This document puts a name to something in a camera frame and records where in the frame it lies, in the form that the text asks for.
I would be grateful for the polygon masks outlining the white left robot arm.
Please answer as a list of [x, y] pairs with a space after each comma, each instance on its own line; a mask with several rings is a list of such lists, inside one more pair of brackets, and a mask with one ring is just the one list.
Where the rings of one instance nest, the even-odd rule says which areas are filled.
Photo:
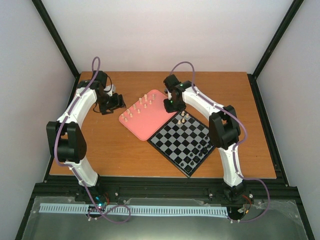
[[99, 175], [86, 157], [87, 143], [81, 127], [94, 104], [101, 115], [126, 107], [123, 96], [116, 93], [116, 86], [107, 85], [110, 79], [105, 72], [94, 71], [92, 80], [80, 81], [65, 112], [46, 125], [50, 154], [59, 166], [69, 168], [81, 186], [88, 187], [86, 195], [95, 202], [103, 198], [104, 188], [97, 184]]

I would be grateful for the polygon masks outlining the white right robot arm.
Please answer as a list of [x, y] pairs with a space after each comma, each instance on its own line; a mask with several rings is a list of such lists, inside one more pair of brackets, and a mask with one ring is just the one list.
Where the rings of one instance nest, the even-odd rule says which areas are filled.
[[239, 195], [244, 190], [238, 155], [241, 134], [233, 106], [223, 106], [203, 94], [192, 82], [180, 82], [174, 76], [163, 81], [168, 98], [163, 101], [166, 112], [181, 112], [190, 105], [208, 120], [209, 139], [218, 148], [223, 166], [223, 180], [228, 185], [225, 194]]

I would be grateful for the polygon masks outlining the black white chess board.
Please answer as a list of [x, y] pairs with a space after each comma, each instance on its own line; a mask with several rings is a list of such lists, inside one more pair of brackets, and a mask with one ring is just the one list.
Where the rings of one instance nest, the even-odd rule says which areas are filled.
[[175, 113], [147, 142], [190, 178], [216, 149], [210, 138], [205, 140], [205, 136], [209, 138], [209, 128], [189, 112], [184, 111], [184, 116], [182, 112]]

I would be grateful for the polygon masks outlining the pink plastic tray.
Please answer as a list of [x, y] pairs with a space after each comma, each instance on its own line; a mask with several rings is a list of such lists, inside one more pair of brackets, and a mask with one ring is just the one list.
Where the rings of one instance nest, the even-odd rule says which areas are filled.
[[125, 110], [118, 118], [119, 122], [141, 141], [148, 140], [175, 115], [175, 112], [166, 112], [164, 99], [167, 99], [167, 96], [159, 90], [152, 89], [146, 95], [147, 101], [143, 96], [141, 97], [142, 104], [139, 103], [139, 100], [134, 103], [136, 109], [133, 108], [133, 105], [128, 107], [132, 117]]

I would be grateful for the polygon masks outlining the black aluminium frame base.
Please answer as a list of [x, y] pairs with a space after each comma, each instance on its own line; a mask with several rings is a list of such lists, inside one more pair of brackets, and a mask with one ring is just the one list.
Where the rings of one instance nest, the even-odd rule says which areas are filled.
[[[264, 179], [272, 200], [294, 200], [301, 217], [307, 238], [314, 234], [308, 221], [297, 187], [289, 186], [281, 179]], [[195, 199], [208, 203], [227, 205], [223, 198], [223, 181], [220, 178], [164, 178], [164, 177], [106, 177], [101, 178], [112, 202], [130, 198]], [[26, 211], [22, 218], [16, 239], [22, 239], [31, 209], [36, 197], [83, 196], [74, 176], [48, 175], [44, 181], [35, 184]]]

